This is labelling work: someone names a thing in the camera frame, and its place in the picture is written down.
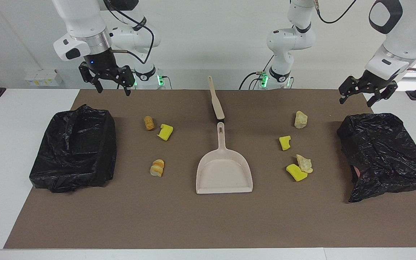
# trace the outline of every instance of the bread piece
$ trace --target bread piece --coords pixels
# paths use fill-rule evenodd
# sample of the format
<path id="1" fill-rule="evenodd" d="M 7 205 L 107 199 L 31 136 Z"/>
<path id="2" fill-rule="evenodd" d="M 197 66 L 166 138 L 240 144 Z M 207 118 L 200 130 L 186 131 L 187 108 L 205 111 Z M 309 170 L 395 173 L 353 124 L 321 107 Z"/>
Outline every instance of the bread piece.
<path id="1" fill-rule="evenodd" d="M 165 168 L 165 162 L 162 159 L 158 159 L 153 161 L 152 165 L 160 166 L 162 168 Z"/>
<path id="2" fill-rule="evenodd" d="M 161 177 L 163 174 L 163 168 L 157 165 L 150 167 L 150 174 L 153 176 Z"/>
<path id="3" fill-rule="evenodd" d="M 153 119 L 150 116 L 144 117 L 144 123 L 146 124 L 147 131 L 151 131 L 155 128 L 155 125 L 153 123 Z"/>

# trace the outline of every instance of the brown table mat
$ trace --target brown table mat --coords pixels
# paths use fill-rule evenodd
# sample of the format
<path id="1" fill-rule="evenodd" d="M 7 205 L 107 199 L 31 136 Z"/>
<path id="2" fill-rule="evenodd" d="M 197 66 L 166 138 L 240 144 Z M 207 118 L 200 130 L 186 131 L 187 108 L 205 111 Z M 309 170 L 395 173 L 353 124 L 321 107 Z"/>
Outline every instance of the brown table mat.
<path id="1" fill-rule="evenodd" d="M 198 162 L 217 148 L 209 91 L 81 90 L 73 109 L 108 109 L 117 127 L 114 179 L 68 194 L 32 189 L 5 248 L 416 247 L 416 191 L 349 204 L 351 173 L 336 130 L 348 114 L 372 112 L 362 95 L 335 90 L 218 91 L 227 147 L 247 159 L 250 194 L 197 195 Z M 293 127 L 302 110 L 309 124 Z M 168 142 L 143 117 L 174 126 Z M 291 135 L 282 151 L 278 138 Z M 295 154 L 314 173 L 295 182 Z M 162 178 L 149 174 L 165 160 Z"/>

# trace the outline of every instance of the dustpan handle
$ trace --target dustpan handle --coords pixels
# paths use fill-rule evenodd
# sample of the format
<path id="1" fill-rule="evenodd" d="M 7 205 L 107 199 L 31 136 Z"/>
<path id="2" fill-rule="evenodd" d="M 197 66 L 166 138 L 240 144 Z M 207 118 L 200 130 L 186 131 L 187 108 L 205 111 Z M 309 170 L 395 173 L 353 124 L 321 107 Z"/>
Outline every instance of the dustpan handle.
<path id="1" fill-rule="evenodd" d="M 224 123 L 218 123 L 218 149 L 226 150 L 226 137 L 224 131 Z"/>

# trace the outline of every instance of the robotic arm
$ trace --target robotic arm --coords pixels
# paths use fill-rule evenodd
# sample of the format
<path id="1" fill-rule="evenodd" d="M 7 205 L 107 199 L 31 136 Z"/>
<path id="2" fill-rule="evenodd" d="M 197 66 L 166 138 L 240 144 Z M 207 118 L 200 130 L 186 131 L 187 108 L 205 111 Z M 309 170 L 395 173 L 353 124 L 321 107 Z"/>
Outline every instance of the robotic arm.
<path id="1" fill-rule="evenodd" d="M 267 46 L 274 53 L 274 61 L 267 71 L 267 86 L 261 84 L 259 89 L 283 88 L 294 62 L 289 51 L 307 49 L 315 43 L 316 35 L 311 29 L 313 12 L 314 0 L 291 0 L 288 18 L 293 27 L 269 34 Z"/>
<path id="2" fill-rule="evenodd" d="M 340 103 L 361 92 L 374 94 L 367 105 L 393 95 L 393 81 L 416 61 L 416 0 L 377 0 L 369 15 L 370 25 L 386 40 L 365 66 L 359 79 L 349 76 L 340 86 Z"/>
<path id="3" fill-rule="evenodd" d="M 145 60 L 144 57 L 150 51 L 145 48 L 158 46 L 160 38 L 155 37 L 152 32 L 151 39 L 149 39 L 152 31 L 150 29 L 140 31 L 141 28 L 146 27 L 147 20 L 137 8 L 139 0 L 104 1 L 107 7 L 120 10 L 123 14 L 121 22 L 126 24 L 126 26 L 114 28 L 112 32 L 108 31 L 100 16 L 97 0 L 52 0 L 52 2 L 68 31 L 54 43 L 57 55 L 64 61 L 84 57 L 84 61 L 79 66 L 81 76 L 84 82 L 93 84 L 99 93 L 103 90 L 99 79 L 116 82 L 124 88 L 127 96 L 131 93 L 131 88 L 135 83 L 133 72 L 128 65 L 117 66 L 114 52 L 130 53 L 136 57 L 134 69 L 141 83 L 157 77 L 150 57 Z M 134 16 L 140 22 L 134 24 L 131 24 L 130 20 L 125 22 L 124 16 Z M 113 51 L 112 39 L 116 42 L 116 46 L 126 51 Z"/>

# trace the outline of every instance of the black garbage bag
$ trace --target black garbage bag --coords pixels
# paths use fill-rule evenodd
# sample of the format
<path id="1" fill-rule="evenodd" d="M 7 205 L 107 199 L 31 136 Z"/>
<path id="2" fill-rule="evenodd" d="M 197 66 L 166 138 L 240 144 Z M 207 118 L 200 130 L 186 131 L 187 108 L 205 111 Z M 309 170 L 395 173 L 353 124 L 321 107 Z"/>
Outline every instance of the black garbage bag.
<path id="1" fill-rule="evenodd" d="M 347 116 L 337 134 L 353 174 L 349 202 L 416 190 L 416 145 L 398 117 Z"/>
<path id="2" fill-rule="evenodd" d="M 30 181 L 51 192 L 104 186 L 113 178 L 117 139 L 107 110 L 82 105 L 59 112 L 44 133 Z"/>

